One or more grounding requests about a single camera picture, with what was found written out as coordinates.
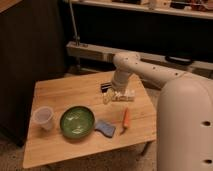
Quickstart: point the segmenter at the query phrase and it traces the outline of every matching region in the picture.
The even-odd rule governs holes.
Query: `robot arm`
[[[140,54],[137,52],[120,52],[114,56],[113,62],[116,66],[116,71],[111,83],[116,91],[125,91],[132,73],[150,81],[159,88],[162,88],[168,81],[183,75],[199,77],[185,71],[142,62],[140,59]]]
[[[114,90],[124,92],[132,73],[162,88],[157,106],[157,170],[213,170],[213,81],[140,61],[135,52],[115,55]]]

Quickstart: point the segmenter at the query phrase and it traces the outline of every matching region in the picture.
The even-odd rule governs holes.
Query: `carrot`
[[[123,128],[129,128],[130,126],[130,112],[129,108],[127,107],[124,112],[124,117],[123,117]]]

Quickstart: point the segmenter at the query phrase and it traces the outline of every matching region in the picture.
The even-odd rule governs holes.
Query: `green bowl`
[[[62,134],[71,139],[79,139],[88,135],[94,127],[93,112],[84,106],[74,106],[61,117],[60,128]]]

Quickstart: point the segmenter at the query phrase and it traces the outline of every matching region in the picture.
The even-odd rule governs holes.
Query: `speckled floor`
[[[159,91],[146,88],[156,107]],[[23,169],[24,147],[0,138],[0,171],[156,171],[156,142],[153,142],[145,156],[141,156],[144,144],[108,151],[87,157],[67,160],[50,166]]]

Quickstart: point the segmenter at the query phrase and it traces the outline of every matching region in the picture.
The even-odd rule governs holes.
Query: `white cup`
[[[33,121],[45,130],[53,127],[53,109],[49,106],[42,106],[33,112]]]

